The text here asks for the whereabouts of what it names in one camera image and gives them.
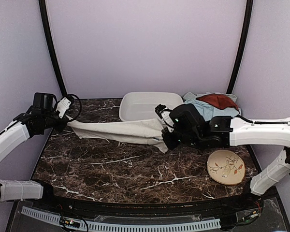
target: white tray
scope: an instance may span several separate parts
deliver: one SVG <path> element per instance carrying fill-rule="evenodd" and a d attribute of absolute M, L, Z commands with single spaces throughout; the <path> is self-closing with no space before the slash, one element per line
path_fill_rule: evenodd
<path fill-rule="evenodd" d="M 122 121 L 158 118 L 155 113 L 157 105 L 162 104 L 174 109 L 183 103 L 181 96 L 175 93 L 132 92 L 122 99 L 119 117 Z"/>

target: marble tabletop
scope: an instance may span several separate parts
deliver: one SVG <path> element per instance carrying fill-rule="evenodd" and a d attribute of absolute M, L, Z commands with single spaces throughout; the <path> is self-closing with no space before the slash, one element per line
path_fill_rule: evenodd
<path fill-rule="evenodd" d="M 80 122 L 120 121 L 121 99 L 82 100 Z M 68 113 L 74 116 L 78 104 Z M 226 186 L 209 177 L 208 156 L 216 149 L 180 145 L 163 154 L 149 145 L 79 139 L 70 127 L 53 131 L 32 179 L 54 187 L 55 195 L 108 203 L 181 203 L 241 194 L 258 172 L 246 147 L 231 147 L 245 162 L 242 183 Z"/>

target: red cloth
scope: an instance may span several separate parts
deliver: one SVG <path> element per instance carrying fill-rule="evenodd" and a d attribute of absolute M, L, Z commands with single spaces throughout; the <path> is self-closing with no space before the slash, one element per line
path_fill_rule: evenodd
<path fill-rule="evenodd" d="M 212 94 L 199 97 L 196 100 L 206 102 L 220 110 L 224 110 L 225 108 L 230 107 L 239 111 L 237 104 L 235 104 L 235 102 L 233 102 L 231 98 L 229 98 L 228 96 L 224 94 L 212 93 Z"/>

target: perforated strip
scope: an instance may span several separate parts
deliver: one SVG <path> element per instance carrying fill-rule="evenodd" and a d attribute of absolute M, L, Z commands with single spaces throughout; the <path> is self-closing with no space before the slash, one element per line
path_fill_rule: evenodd
<path fill-rule="evenodd" d="M 59 226 L 60 215 L 56 213 L 47 213 L 37 209 L 23 206 L 22 212 L 31 218 L 35 218 L 46 223 Z M 79 231 L 86 231 L 86 225 L 83 221 L 74 219 L 81 223 Z M 207 231 L 220 228 L 220 219 L 199 221 L 183 224 L 170 224 L 170 225 L 117 225 L 99 223 L 86 220 L 89 231 L 91 232 L 197 232 Z"/>

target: black pole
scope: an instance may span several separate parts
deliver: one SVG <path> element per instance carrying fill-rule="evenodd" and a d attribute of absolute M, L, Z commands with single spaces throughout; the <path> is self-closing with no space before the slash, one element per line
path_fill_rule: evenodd
<path fill-rule="evenodd" d="M 48 16 L 47 16 L 47 9 L 46 9 L 45 0 L 39 0 L 39 5 L 40 5 L 40 12 L 41 12 L 41 18 L 42 18 L 45 38 L 46 38 L 46 42 L 47 42 L 47 46 L 48 46 L 49 55 L 50 55 L 50 58 L 52 60 L 53 68 L 55 71 L 56 79 L 57 79 L 61 94 L 63 96 L 66 96 L 67 90 L 66 90 L 64 83 L 63 83 L 62 75 L 60 72 L 60 68 L 59 68 L 59 64 L 58 64 L 58 60 L 57 60 L 57 56 L 56 56 L 56 52 L 55 52 L 52 34 L 50 31 L 50 27 L 49 27 L 49 21 L 48 21 Z"/>
<path fill-rule="evenodd" d="M 238 71 L 239 71 L 240 66 L 241 66 L 243 53 L 244 53 L 244 49 L 245 49 L 245 44 L 246 44 L 246 39 L 247 39 L 247 35 L 248 35 L 249 23 L 250 23 L 251 12 L 252 12 L 252 5 L 253 5 L 253 0 L 247 0 L 241 39 L 240 39 L 240 43 L 238 45 L 236 59 L 235 59 L 233 71 L 231 74 L 229 86 L 227 89 L 227 94 L 231 94 L 233 92 L 236 78 L 238 75 Z"/>

